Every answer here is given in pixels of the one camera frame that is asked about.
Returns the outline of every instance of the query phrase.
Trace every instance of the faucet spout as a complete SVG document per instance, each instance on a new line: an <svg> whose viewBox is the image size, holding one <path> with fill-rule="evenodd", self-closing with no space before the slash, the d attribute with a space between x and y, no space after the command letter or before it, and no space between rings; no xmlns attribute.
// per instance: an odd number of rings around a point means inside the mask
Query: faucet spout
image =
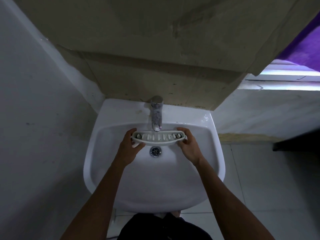
<svg viewBox="0 0 320 240"><path fill-rule="evenodd" d="M151 125L154 131L162 129L162 106L163 98L161 96L153 96L151 98Z"/></svg>

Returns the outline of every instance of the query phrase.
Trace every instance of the faucet handle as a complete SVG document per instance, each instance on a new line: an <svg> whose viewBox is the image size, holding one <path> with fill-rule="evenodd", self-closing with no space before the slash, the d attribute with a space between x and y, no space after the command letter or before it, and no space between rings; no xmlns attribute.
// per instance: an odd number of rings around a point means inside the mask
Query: faucet handle
<svg viewBox="0 0 320 240"><path fill-rule="evenodd" d="M160 109L163 105L163 98L159 95L153 96L150 103L153 108Z"/></svg>

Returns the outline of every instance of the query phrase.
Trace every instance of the person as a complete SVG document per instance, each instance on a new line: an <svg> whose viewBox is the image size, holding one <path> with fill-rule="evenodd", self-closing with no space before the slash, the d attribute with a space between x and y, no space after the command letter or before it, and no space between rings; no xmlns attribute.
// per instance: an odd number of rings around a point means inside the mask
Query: person
<svg viewBox="0 0 320 240"><path fill-rule="evenodd" d="M223 184L203 157L196 139L189 129L178 127L187 140L179 141L185 157L197 169L216 221L225 240L271 240L273 236L250 210ZM106 239L112 208L122 173L133 162L143 143L133 147L131 135L126 132L118 152L94 193L78 212L61 237L61 240ZM136 214L123 227L119 240L127 239L212 239L201 228L184 221L177 212L164 218L154 214Z"/></svg>

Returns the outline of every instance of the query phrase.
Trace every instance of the hand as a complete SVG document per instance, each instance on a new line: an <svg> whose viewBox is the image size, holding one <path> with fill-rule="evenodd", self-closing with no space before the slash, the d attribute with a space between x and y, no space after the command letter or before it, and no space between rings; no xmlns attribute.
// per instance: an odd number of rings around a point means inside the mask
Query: hand
<svg viewBox="0 0 320 240"><path fill-rule="evenodd" d="M137 128L133 128L126 132L114 158L114 161L123 163L125 167L134 161L137 153L146 145L145 143L140 143L136 147L132 147L135 142L131 140L131 136L136 130Z"/></svg>
<svg viewBox="0 0 320 240"><path fill-rule="evenodd" d="M192 162L193 165L198 165L200 159L203 159L203 155L196 139L187 128L178 127L177 130L183 131L188 137L187 140L178 141L178 146L181 148L185 157Z"/></svg>

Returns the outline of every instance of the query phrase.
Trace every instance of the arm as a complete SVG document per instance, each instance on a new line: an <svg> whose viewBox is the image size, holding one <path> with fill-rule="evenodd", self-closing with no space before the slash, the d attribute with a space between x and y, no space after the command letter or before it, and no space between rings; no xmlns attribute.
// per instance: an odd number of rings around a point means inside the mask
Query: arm
<svg viewBox="0 0 320 240"><path fill-rule="evenodd" d="M264 225L220 180L203 157L190 130L182 127L177 129L187 136L187 140L179 141L178 145L198 170L224 239L274 240Z"/></svg>
<svg viewBox="0 0 320 240"><path fill-rule="evenodd" d="M89 200L72 220L60 240L106 239L118 185L127 165L132 163L144 143L133 148L131 135L137 129L125 134L118 152Z"/></svg>

